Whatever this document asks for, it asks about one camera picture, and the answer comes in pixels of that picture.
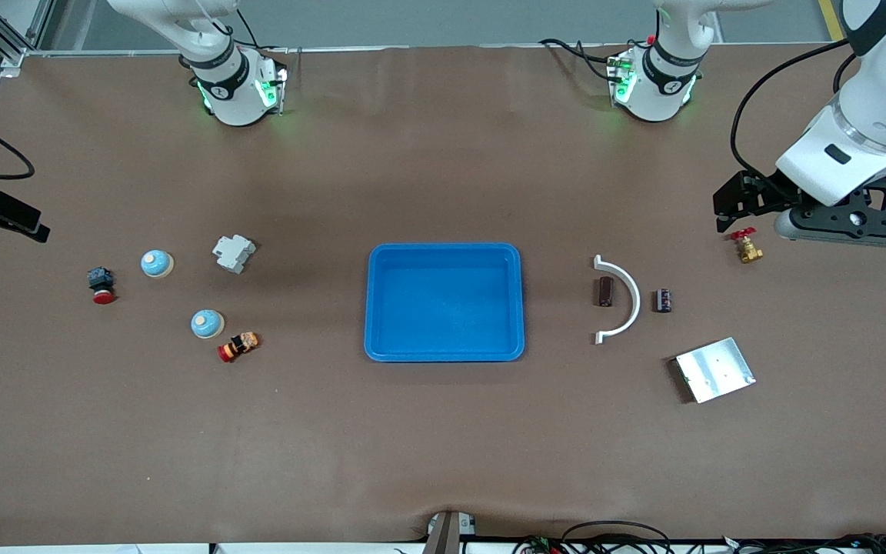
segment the table surface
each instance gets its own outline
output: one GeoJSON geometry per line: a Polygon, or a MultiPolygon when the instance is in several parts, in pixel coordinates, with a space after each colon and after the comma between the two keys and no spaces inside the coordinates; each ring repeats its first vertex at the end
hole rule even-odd
{"type": "MultiPolygon", "coordinates": [[[[303,55],[286,115],[248,128],[172,57],[27,59],[0,134],[36,175],[0,189],[53,232],[0,231],[0,544],[413,539],[440,509],[489,534],[886,532],[886,249],[782,241],[768,216],[743,265],[711,216],[735,106],[803,49],[714,48],[661,124],[544,49],[303,55]],[[211,254],[236,232],[259,245],[241,275],[211,254]],[[519,361],[366,357],[375,246],[487,241],[523,259],[519,361]],[[138,270],[148,249],[169,277],[138,270]],[[595,305],[597,253],[674,312],[591,344],[629,306],[595,305]],[[222,364],[190,333],[203,308],[261,348],[222,364]],[[665,360],[727,336],[756,385],[687,402],[665,360]]],[[[753,99],[757,167],[830,97],[835,54],[753,99]]]]}

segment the silver square plate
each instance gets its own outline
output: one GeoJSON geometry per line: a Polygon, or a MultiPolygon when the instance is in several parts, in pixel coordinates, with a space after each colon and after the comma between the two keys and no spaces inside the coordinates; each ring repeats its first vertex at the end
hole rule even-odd
{"type": "Polygon", "coordinates": [[[755,382],[732,337],[677,355],[675,365],[697,402],[716,399],[755,382]]]}

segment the yellow tape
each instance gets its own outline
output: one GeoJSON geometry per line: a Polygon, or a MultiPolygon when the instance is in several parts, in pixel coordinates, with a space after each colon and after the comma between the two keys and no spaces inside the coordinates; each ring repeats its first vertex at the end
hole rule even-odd
{"type": "Polygon", "coordinates": [[[826,20],[829,38],[832,41],[839,41],[840,38],[843,38],[843,28],[840,27],[840,18],[836,17],[833,0],[819,0],[819,10],[822,11],[822,18],[826,20]]]}

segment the blue tray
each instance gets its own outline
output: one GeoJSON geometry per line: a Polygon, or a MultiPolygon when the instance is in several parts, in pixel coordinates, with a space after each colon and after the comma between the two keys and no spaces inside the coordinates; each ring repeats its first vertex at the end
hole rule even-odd
{"type": "Polygon", "coordinates": [[[377,362],[510,362],[525,350],[521,256],[505,242],[380,245],[365,351],[377,362]]]}

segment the white robot link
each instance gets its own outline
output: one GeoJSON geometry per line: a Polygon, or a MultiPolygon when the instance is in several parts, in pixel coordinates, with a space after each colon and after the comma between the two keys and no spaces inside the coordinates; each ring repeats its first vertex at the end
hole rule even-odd
{"type": "Polygon", "coordinates": [[[242,126],[281,113],[286,70],[251,47],[236,45],[218,20],[239,0],[108,0],[120,14],[168,39],[194,75],[204,106],[222,123],[242,126]]]}
{"type": "Polygon", "coordinates": [[[611,97],[646,122],[664,122],[686,102],[717,32],[717,11],[750,10],[773,0],[653,0],[658,31],[608,59],[611,97]]]}
{"type": "Polygon", "coordinates": [[[742,217],[783,212],[774,230],[786,239],[886,246],[886,0],[843,0],[840,16],[861,67],[773,175],[744,164],[714,194],[719,232],[742,217]]]}

